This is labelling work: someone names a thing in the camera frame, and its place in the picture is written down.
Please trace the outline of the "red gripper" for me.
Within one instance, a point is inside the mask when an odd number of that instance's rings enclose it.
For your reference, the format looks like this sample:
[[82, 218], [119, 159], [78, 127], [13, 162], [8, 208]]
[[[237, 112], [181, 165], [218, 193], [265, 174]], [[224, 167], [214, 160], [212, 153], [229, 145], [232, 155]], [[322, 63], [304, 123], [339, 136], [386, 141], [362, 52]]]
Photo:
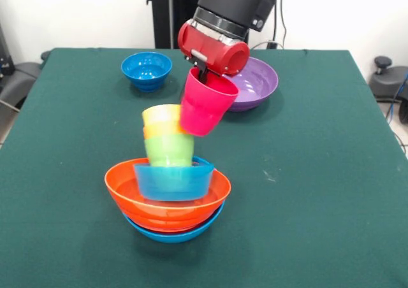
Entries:
[[198, 67], [198, 80], [207, 81], [207, 73], [234, 76], [247, 64], [249, 47], [193, 19], [185, 22], [178, 32], [178, 47], [186, 58]]

